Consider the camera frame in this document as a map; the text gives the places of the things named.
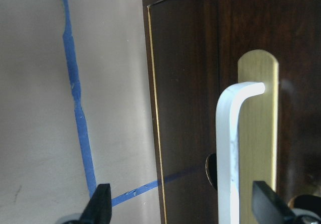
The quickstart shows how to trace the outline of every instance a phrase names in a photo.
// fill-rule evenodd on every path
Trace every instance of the blue tape strip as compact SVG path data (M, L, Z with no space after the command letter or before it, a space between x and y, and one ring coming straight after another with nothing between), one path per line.
M81 107L81 86L78 74L78 66L76 61L75 44L72 36L72 27L70 21L70 13L68 0L62 0L65 8L66 26L63 35L63 41L65 46L65 54L67 60L67 68L69 74L69 81L71 85L71 92L75 103L75 117L78 131L78 138L80 143L81 155L85 169L85 175L87 180L87 186L90 197L96 189L96 178L94 172L94 166L91 157L87 123L84 112Z
M118 197L115 197L114 199L111 200L111 205L112 206L116 206L118 204L121 204L123 203L124 201L127 201L129 199L132 199L134 198L135 196L138 196L140 194L143 194L145 193L146 191L149 191L149 190L152 190L154 188L158 187L158 183L157 183L157 180L151 182L151 183L148 183L146 185L143 185L141 186L140 188L138 189L135 189L135 190L132 190L132 191L129 191L123 195L120 195Z

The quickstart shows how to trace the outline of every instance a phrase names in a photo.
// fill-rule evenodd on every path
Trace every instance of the white handle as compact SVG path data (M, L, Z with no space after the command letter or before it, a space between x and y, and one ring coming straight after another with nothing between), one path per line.
M218 100L216 154L219 224L239 224L239 112L247 98L264 92L262 82L242 82L226 88Z

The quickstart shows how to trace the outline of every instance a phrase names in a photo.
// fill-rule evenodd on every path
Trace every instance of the keyhole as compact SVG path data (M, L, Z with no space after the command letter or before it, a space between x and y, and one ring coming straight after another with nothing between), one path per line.
M206 158L205 169L210 184L217 190L216 153L213 153Z

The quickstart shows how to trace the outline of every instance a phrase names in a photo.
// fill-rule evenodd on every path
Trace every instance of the dark wood panel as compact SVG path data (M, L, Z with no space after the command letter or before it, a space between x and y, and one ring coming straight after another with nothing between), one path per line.
M320 0L219 0L220 90L237 60L264 49L280 64L277 192L286 200L321 187Z
M149 8L155 86L149 46L147 54L155 152L159 158L160 146L162 164L157 159L157 172L159 181L161 170L164 174L167 223L217 223L217 193L205 171L206 158L216 149L216 5L216 0L165 0Z

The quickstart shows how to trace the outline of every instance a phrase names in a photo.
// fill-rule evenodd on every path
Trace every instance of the scuff mark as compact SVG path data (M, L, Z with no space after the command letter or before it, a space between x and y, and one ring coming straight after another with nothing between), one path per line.
M16 191L15 193L15 199L14 199L14 204L17 202L17 197L18 197L18 194L20 193L21 191L21 188L22 188L22 185L19 186L19 189Z

